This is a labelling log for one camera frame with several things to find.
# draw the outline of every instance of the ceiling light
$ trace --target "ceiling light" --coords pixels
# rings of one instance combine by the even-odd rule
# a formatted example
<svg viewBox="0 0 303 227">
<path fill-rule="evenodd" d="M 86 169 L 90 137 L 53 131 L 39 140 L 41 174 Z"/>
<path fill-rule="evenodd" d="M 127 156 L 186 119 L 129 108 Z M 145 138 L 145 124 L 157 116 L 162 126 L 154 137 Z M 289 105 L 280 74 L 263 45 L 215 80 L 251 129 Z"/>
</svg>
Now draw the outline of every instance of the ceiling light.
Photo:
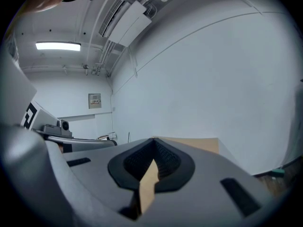
<svg viewBox="0 0 303 227">
<path fill-rule="evenodd" d="M 37 42 L 38 50 L 69 50 L 80 51 L 81 44 L 69 42 Z"/>
</svg>

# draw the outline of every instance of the gray metal box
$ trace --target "gray metal box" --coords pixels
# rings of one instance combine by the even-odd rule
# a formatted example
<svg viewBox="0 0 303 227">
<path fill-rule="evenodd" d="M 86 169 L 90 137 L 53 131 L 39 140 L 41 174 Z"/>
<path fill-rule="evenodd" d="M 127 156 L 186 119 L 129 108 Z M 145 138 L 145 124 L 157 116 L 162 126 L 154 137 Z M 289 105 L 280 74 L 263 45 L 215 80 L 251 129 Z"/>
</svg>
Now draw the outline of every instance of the gray metal box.
<svg viewBox="0 0 303 227">
<path fill-rule="evenodd" d="M 101 94 L 89 93 L 89 109 L 101 108 Z"/>
</svg>

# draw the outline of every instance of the floor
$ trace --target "floor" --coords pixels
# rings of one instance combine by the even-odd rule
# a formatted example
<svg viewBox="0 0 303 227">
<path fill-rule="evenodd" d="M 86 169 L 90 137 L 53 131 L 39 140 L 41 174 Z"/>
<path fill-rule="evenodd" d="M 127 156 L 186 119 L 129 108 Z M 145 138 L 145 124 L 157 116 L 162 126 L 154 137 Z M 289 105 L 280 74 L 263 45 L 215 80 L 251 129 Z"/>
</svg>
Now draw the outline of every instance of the floor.
<svg viewBox="0 0 303 227">
<path fill-rule="evenodd" d="M 296 181 L 296 178 L 303 165 L 303 158 L 294 161 L 292 164 L 284 167 L 284 177 L 271 177 L 269 175 L 257 176 L 257 178 L 268 188 L 274 195 L 279 196 L 285 190 L 289 189 Z"/>
</svg>

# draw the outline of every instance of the wall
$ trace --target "wall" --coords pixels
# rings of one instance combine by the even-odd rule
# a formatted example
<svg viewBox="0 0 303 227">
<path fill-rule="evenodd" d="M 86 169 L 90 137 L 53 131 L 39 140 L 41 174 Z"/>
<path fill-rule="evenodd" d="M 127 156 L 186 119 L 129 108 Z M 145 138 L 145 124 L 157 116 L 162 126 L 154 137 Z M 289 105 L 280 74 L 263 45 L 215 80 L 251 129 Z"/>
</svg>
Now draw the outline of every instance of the wall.
<svg viewBox="0 0 303 227">
<path fill-rule="evenodd" d="M 26 74 L 37 89 L 34 97 L 53 116 L 69 122 L 73 137 L 96 139 L 112 132 L 112 90 L 103 76 L 84 73 L 39 72 Z M 101 108 L 88 109 L 88 93 L 101 94 Z"/>
<path fill-rule="evenodd" d="M 126 53 L 113 73 L 118 143 L 218 137 L 251 174 L 303 153 L 301 41 L 275 1 L 250 1 L 174 0 L 158 14 L 132 44 L 138 78 Z"/>
</svg>

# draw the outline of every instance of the air vent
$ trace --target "air vent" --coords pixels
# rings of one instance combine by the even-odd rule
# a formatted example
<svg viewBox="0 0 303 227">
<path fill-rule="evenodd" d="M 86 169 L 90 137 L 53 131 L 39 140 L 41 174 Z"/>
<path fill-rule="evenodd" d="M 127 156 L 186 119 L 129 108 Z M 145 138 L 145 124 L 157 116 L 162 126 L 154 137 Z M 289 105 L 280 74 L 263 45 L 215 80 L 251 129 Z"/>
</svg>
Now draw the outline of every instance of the air vent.
<svg viewBox="0 0 303 227">
<path fill-rule="evenodd" d="M 106 28 L 108 26 L 108 24 L 110 23 L 110 21 L 112 20 L 112 18 L 114 17 L 115 13 L 119 10 L 119 8 L 123 5 L 125 1 L 124 0 L 116 0 L 113 5 L 111 6 L 110 10 L 107 12 L 106 17 L 101 25 L 101 28 L 99 30 L 99 34 L 101 36 L 104 35 Z"/>
</svg>

